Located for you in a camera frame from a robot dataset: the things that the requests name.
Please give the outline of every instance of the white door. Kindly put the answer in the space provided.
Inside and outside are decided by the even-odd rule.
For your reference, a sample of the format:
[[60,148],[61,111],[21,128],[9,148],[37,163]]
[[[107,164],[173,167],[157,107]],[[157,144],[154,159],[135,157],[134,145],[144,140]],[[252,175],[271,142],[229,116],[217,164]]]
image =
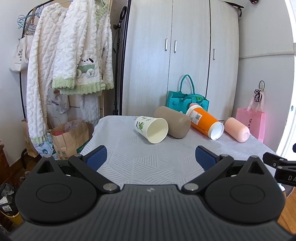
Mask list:
[[211,54],[206,98],[208,112],[222,121],[231,116],[239,63],[239,27],[236,8],[211,1]]
[[[189,74],[195,93],[205,96],[209,53],[209,0],[174,0],[168,90],[179,91],[183,75]],[[182,93],[192,93],[189,80]]]
[[134,0],[128,23],[123,115],[153,116],[165,105],[170,62],[172,0]]

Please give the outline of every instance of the white paper cup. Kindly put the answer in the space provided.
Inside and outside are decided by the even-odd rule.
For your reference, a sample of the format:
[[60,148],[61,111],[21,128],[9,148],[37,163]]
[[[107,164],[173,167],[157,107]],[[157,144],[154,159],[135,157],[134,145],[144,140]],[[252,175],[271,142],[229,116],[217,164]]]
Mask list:
[[168,123],[163,118],[140,116],[135,121],[135,129],[150,143],[161,142],[168,134]]

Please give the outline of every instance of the orange bottle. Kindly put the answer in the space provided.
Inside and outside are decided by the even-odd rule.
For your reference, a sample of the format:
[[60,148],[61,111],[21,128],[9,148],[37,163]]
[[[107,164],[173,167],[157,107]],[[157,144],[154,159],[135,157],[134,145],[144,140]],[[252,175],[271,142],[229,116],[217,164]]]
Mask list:
[[212,140],[217,140],[222,136],[224,125],[211,116],[200,105],[191,106],[186,112],[186,115],[190,117],[192,127]]

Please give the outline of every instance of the pink cylinder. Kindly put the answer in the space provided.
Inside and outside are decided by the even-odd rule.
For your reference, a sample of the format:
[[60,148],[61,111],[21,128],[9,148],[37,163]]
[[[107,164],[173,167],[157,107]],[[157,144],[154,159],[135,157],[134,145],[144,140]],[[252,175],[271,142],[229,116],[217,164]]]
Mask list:
[[191,106],[193,106],[193,105],[196,105],[197,103],[191,103],[190,105],[189,105],[189,108],[191,107]]
[[238,142],[245,142],[250,136],[249,128],[233,117],[224,121],[224,130]]

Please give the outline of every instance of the gray tablecloth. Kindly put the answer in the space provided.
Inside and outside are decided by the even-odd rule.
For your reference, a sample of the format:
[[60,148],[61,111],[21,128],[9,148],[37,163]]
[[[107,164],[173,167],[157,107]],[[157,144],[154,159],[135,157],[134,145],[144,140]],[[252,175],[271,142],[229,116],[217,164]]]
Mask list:
[[[106,162],[97,170],[121,188],[124,184],[177,184],[179,188],[204,172],[195,159],[195,149],[202,145],[213,153],[229,154],[236,160],[251,155],[262,158],[271,149],[250,136],[239,143],[227,133],[211,140],[191,127],[186,137],[175,139],[168,135],[162,142],[151,144],[134,130],[136,117],[106,116],[95,127],[93,138],[82,150],[85,155],[104,145]],[[267,166],[274,175],[275,169]]]

